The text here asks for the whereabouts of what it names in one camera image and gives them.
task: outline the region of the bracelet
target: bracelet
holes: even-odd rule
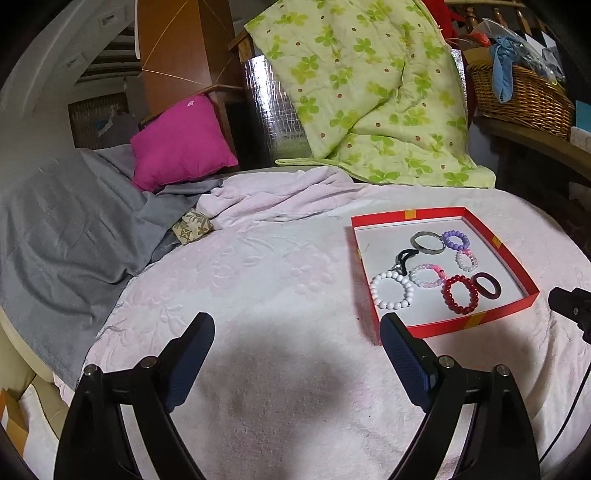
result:
[[[452,242],[449,238],[451,236],[456,236],[459,239],[462,240],[463,245],[458,245],[455,244],[454,242]],[[449,230],[448,232],[445,232],[443,235],[443,243],[445,244],[446,247],[451,248],[452,250],[458,250],[459,252],[464,251],[464,250],[468,250],[468,247],[470,247],[470,241],[468,240],[468,237],[466,236],[465,233],[462,232],[458,232],[457,230]]]
[[[417,273],[419,270],[434,270],[439,278],[436,281],[431,282],[422,282],[417,278]],[[418,267],[414,267],[409,273],[408,278],[411,282],[413,282],[417,287],[420,288],[435,288],[438,287],[443,283],[445,280],[445,272],[439,265],[433,265],[430,263],[425,263],[423,265],[419,265]]]
[[[437,238],[440,242],[441,242],[441,248],[438,248],[437,250],[433,250],[431,248],[425,248],[421,245],[418,244],[417,242],[417,238],[420,236],[432,236]],[[417,249],[418,251],[420,251],[421,253],[427,254],[427,255],[437,255],[442,253],[445,250],[445,242],[443,241],[443,237],[441,235],[437,235],[435,232],[417,232],[415,233],[411,239],[410,239],[410,244]]]
[[[406,250],[402,250],[398,255],[396,255],[396,265],[394,265],[393,270],[400,270],[403,277],[408,275],[408,271],[406,268],[406,262],[409,258],[418,255],[418,250],[413,248],[407,248]]]
[[[470,259],[470,265],[464,265],[460,261],[461,255],[466,255],[468,257],[468,259]],[[464,272],[473,272],[476,269],[476,267],[478,266],[478,259],[476,258],[476,255],[474,255],[470,249],[458,250],[458,252],[456,254],[456,263],[457,263],[457,266],[460,267]]]
[[[378,283],[385,279],[391,278],[392,280],[397,281],[404,287],[404,300],[403,301],[383,301],[379,298],[378,295]],[[372,300],[374,301],[374,305],[380,309],[388,309],[388,310],[398,310],[398,309],[405,309],[409,307],[410,304],[413,302],[413,295],[414,295],[414,288],[413,284],[410,282],[409,279],[403,277],[396,271],[388,270],[387,272],[382,272],[376,275],[372,281],[369,283],[369,292],[371,293]]]
[[[491,293],[486,288],[484,288],[482,285],[480,285],[477,282],[477,280],[479,278],[485,278],[489,282],[491,282],[492,286],[495,288],[495,292]],[[487,299],[496,300],[497,298],[499,298],[501,296],[501,284],[490,273],[478,272],[476,275],[474,275],[472,277],[472,283],[474,284],[474,286],[478,290],[478,293],[480,293],[483,297],[486,297]]]
[[[452,292],[450,291],[452,285],[456,282],[463,283],[465,287],[470,291],[470,304],[467,307],[460,307],[456,301],[453,299]],[[450,310],[453,310],[456,313],[461,313],[463,315],[467,315],[470,312],[476,310],[478,307],[478,290],[476,286],[472,283],[471,280],[466,278],[464,275],[454,275],[452,278],[448,278],[443,283],[443,298],[445,299],[445,303]]]

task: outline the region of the metal screw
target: metal screw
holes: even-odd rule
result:
[[[443,355],[443,356],[439,357],[439,365],[441,365],[442,367],[451,368],[455,364],[456,363],[453,361],[453,358],[450,356]]]
[[[511,375],[511,370],[509,370],[509,367],[506,367],[505,365],[497,365],[496,371],[499,372],[503,377],[508,377]]]
[[[97,366],[90,364],[90,365],[86,365],[84,367],[84,374],[89,377],[91,375],[93,375],[96,372]]]
[[[153,355],[146,356],[140,360],[139,365],[142,368],[152,368],[154,365],[156,365],[157,360],[158,358]]]

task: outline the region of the basket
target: basket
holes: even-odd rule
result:
[[[538,74],[513,65],[513,96],[500,103],[492,91],[492,63],[468,65],[478,109],[484,116],[542,130],[569,139],[574,106],[561,86],[554,86]]]

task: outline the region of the blue gripper pad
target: blue gripper pad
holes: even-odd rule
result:
[[[421,362],[414,355],[413,350],[402,336],[401,332],[389,318],[395,316],[398,322],[400,319],[393,313],[382,317],[379,325],[379,334],[382,339],[384,350],[388,354],[390,362],[402,382],[410,401],[427,412],[431,408],[430,376],[421,365]]]
[[[193,333],[184,351],[179,355],[176,364],[170,372],[168,380],[168,395],[166,396],[166,408],[172,412],[175,407],[182,405],[187,399],[191,387],[197,378],[203,361],[209,352],[215,336],[215,325],[213,318],[204,315],[202,319],[197,317],[195,321],[201,320],[197,325],[197,331]],[[190,335],[190,326],[184,335]]]

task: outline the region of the box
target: box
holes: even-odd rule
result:
[[[470,278],[484,271],[500,282],[500,298],[490,300],[479,295],[478,307],[467,316],[456,314],[448,308],[443,300],[441,288],[415,286],[412,306],[395,311],[415,337],[442,335],[505,317],[530,307],[540,292],[502,241],[465,207],[372,213],[353,217],[351,224],[366,275],[367,295],[370,300],[371,279],[392,268],[398,253],[412,248],[410,238],[419,231],[433,231],[439,235],[449,230],[464,232],[470,239],[470,250],[478,259],[478,267],[471,273],[461,270],[456,264],[456,251],[446,248],[438,255],[420,253],[412,257],[407,262],[408,270],[420,264],[437,264],[445,270],[448,277],[465,275]],[[441,242],[432,237],[421,237],[419,242],[426,248],[441,247]],[[469,264],[467,257],[462,256],[462,260],[463,263]],[[434,281],[437,278],[432,270],[423,270],[420,275],[425,281]],[[487,289],[492,289],[486,280],[480,279],[480,282]],[[379,288],[380,298],[384,300],[400,301],[403,297],[402,288],[397,282],[383,281]],[[454,284],[452,293],[460,305],[468,305],[469,292],[463,285]],[[379,309],[374,306],[373,301],[371,306],[371,321],[374,324],[376,338],[379,339],[380,318],[394,310]]]
[[[0,420],[8,438],[22,457],[29,431],[22,416],[21,407],[4,389],[0,390]]]

